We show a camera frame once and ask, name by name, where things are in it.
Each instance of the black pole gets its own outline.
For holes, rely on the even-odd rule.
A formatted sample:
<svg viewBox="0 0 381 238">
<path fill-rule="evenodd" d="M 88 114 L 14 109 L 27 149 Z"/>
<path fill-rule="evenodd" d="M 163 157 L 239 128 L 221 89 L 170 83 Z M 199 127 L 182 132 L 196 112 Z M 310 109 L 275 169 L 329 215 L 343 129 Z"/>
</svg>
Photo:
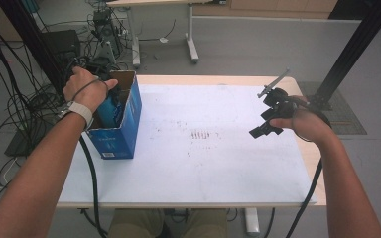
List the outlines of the black pole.
<svg viewBox="0 0 381 238">
<path fill-rule="evenodd" d="M 45 43 L 42 32 L 24 7 L 22 0 L 0 0 L 0 7 L 17 30 L 24 44 L 48 77 L 58 95 L 64 95 L 64 69 Z"/>
<path fill-rule="evenodd" d="M 324 108 L 380 29 L 381 0 L 378 0 L 355 30 L 316 94 L 311 97 L 313 105 Z"/>
</svg>

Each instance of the left arm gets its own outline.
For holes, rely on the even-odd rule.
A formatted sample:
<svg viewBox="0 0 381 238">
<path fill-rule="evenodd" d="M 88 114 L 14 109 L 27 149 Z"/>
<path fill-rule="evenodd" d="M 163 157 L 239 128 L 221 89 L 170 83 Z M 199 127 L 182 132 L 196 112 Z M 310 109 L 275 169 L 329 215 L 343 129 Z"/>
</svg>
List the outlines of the left arm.
<svg viewBox="0 0 381 238">
<path fill-rule="evenodd" d="M 76 67 L 73 72 L 63 90 L 68 100 L 94 80 L 85 69 Z M 101 82 L 90 84 L 75 101 L 94 112 L 104 100 L 106 88 L 113 88 L 117 81 L 104 83 L 107 87 Z M 32 152 L 0 200 L 0 237 L 46 237 L 84 127 L 79 114 L 69 113 Z"/>
</svg>

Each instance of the hand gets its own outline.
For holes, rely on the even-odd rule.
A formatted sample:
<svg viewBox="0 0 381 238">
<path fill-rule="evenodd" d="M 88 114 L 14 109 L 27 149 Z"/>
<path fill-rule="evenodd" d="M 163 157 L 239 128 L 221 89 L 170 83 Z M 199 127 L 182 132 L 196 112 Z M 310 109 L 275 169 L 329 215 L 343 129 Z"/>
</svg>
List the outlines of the hand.
<svg viewBox="0 0 381 238">
<path fill-rule="evenodd" d="M 79 92 L 80 89 L 95 80 L 94 75 L 81 67 L 74 67 L 72 71 L 73 76 L 70 77 L 66 87 L 63 89 L 64 99 L 66 101 L 72 101 L 73 97 L 77 92 Z M 88 107 L 93 113 L 106 98 L 107 90 L 110 90 L 116 86 L 117 82 L 118 81 L 116 79 L 95 81 L 81 91 L 75 97 L 74 101 Z"/>
<path fill-rule="evenodd" d="M 297 109 L 295 113 L 293 118 L 271 119 L 270 125 L 277 128 L 293 129 L 301 137 L 313 141 L 316 144 L 320 144 L 329 136 L 335 135 L 326 123 L 307 109 L 300 108 Z"/>
</svg>

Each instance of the forearm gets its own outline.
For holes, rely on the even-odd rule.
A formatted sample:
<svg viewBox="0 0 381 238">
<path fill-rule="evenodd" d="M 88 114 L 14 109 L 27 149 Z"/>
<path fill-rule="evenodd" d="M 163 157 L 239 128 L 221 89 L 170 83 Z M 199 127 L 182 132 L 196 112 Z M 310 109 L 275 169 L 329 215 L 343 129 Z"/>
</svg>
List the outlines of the forearm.
<svg viewBox="0 0 381 238">
<path fill-rule="evenodd" d="M 30 155 L 0 201 L 0 237 L 46 236 L 84 126 L 69 113 Z"/>
<path fill-rule="evenodd" d="M 318 143 L 323 162 L 329 237 L 381 237 L 381 227 L 341 141 Z"/>
</svg>

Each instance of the open box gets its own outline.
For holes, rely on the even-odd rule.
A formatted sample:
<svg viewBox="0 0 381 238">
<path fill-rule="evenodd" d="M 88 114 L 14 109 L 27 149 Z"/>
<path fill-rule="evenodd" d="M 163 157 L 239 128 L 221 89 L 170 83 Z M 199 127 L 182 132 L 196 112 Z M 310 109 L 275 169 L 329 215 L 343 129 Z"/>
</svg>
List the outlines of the open box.
<svg viewBox="0 0 381 238">
<path fill-rule="evenodd" d="M 129 90 L 120 126 L 100 128 L 101 121 L 94 114 L 92 129 L 87 134 L 101 158 L 105 160 L 132 159 L 141 116 L 141 96 L 135 71 L 111 71 L 111 78 L 119 81 L 122 90 Z"/>
</svg>

